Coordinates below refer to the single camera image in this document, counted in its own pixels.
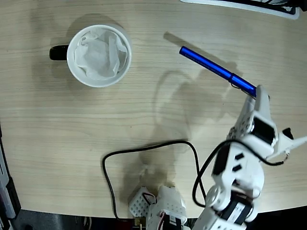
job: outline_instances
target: dark floor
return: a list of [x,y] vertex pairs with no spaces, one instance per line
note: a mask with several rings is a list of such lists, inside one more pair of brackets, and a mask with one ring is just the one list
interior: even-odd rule
[[[298,207],[276,212],[258,214],[257,218],[248,224],[247,230],[278,230],[292,229],[293,221],[304,221],[307,207]],[[193,226],[196,219],[189,219],[187,225]],[[89,218],[85,227],[84,217],[41,213],[21,210],[18,218],[12,222],[14,230],[88,230]],[[133,230],[134,222],[118,222],[114,218],[92,218],[91,230]]]

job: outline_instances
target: red wire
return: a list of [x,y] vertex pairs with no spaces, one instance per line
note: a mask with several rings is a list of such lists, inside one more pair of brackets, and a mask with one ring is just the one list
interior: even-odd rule
[[161,229],[161,226],[162,226],[162,223],[163,223],[164,216],[165,216],[165,212],[162,214],[162,217],[161,217],[161,220],[160,220],[160,222],[159,222],[159,225],[158,225],[158,229],[157,229],[157,230],[160,230],[160,229]]

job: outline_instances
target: white plastic part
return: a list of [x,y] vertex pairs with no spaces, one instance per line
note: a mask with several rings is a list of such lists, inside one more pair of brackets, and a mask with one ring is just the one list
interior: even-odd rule
[[[212,175],[217,186],[225,192],[220,195],[221,203],[230,201],[230,194],[234,181],[235,186],[243,190],[249,197],[257,198],[260,196],[264,184],[264,172],[258,160],[248,149],[238,143],[231,143],[228,152],[226,166],[219,175]],[[214,208],[223,210],[228,204],[216,203]]]
[[[78,46],[80,39],[83,37],[85,33],[95,28],[107,29],[116,33],[120,37],[120,39],[122,39],[128,50],[128,57],[124,65],[124,68],[115,77],[109,78],[107,80],[95,80],[87,77],[85,71],[82,68],[78,67],[75,63],[74,52],[76,47]],[[73,76],[81,83],[95,88],[107,87],[120,81],[128,72],[131,62],[132,62],[131,39],[129,38],[128,33],[123,28],[115,24],[109,24],[109,25],[98,24],[83,28],[72,38],[67,49],[67,64]]]
[[212,186],[206,195],[206,206],[212,207],[218,201],[221,194],[221,187]]
[[213,205],[214,209],[217,211],[223,211],[230,202],[231,190],[221,189],[221,193],[217,199],[217,202]]
[[258,215],[258,209],[254,205],[252,210],[250,211],[249,215],[246,217],[245,221],[246,222],[252,222],[256,218],[257,215]]
[[188,3],[215,5],[215,6],[226,6],[226,7],[243,9],[243,10],[248,10],[248,11],[272,14],[275,16],[280,16],[280,17],[289,18],[289,19],[298,19],[299,17],[299,8],[295,9],[295,14],[289,14],[289,13],[284,13],[280,11],[266,9],[263,7],[250,6],[246,4],[235,3],[235,2],[230,2],[230,1],[223,1],[223,0],[180,0],[180,1],[188,2]]
[[146,217],[149,205],[143,197],[143,193],[149,193],[146,187],[141,187],[129,203],[129,211],[134,217]]
[[[267,159],[274,154],[274,146],[278,142],[278,131],[276,124],[271,120],[268,93],[261,85],[257,86],[256,92],[256,99],[247,96],[236,125],[230,129],[227,139],[239,139],[257,151],[262,158]],[[274,129],[272,144],[251,134],[255,118]]]
[[210,208],[206,207],[198,217],[192,230],[245,230],[246,225],[238,225],[220,218]]
[[176,188],[166,186],[159,188],[157,203],[150,205],[146,217],[147,230],[157,230],[162,213],[180,219],[181,225],[187,222],[186,205]]
[[291,150],[299,147],[302,144],[305,144],[307,142],[307,136],[302,137],[302,138],[297,138],[297,139],[290,139],[287,137],[285,134],[282,132],[279,133],[278,135],[278,142],[276,144],[276,148],[274,151],[274,154],[271,155],[269,158],[273,158],[275,156],[278,156],[280,154],[289,154]]

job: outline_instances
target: white mug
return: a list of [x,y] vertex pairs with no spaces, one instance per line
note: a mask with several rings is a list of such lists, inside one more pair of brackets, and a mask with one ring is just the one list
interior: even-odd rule
[[[78,45],[78,42],[84,34],[89,32],[93,28],[102,28],[102,29],[110,30],[110,31],[116,33],[122,39],[125,46],[127,47],[128,56],[127,56],[127,60],[126,60],[126,63],[124,65],[123,69],[120,72],[118,72],[116,76],[114,76],[112,78],[108,78],[106,80],[95,80],[95,79],[89,78],[86,75],[85,71],[75,64],[74,51],[75,51],[75,49]],[[125,74],[127,73],[128,69],[131,65],[131,60],[132,60],[131,40],[130,40],[127,32],[118,25],[114,25],[114,24],[91,25],[91,26],[88,26],[88,27],[82,29],[81,31],[79,31],[72,38],[69,45],[52,47],[50,49],[50,52],[49,52],[49,57],[50,57],[51,60],[57,60],[57,61],[66,60],[68,67],[69,67],[71,73],[73,74],[73,76],[78,81],[83,83],[84,85],[88,85],[88,86],[96,87],[96,88],[107,87],[107,86],[113,85],[113,84],[117,83],[118,81],[120,81],[125,76]]]

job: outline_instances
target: tissue paper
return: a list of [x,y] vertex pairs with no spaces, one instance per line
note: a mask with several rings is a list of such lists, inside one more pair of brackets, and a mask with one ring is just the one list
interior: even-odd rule
[[95,28],[82,36],[74,52],[75,63],[95,80],[106,80],[124,67],[128,52],[120,37],[106,29]]

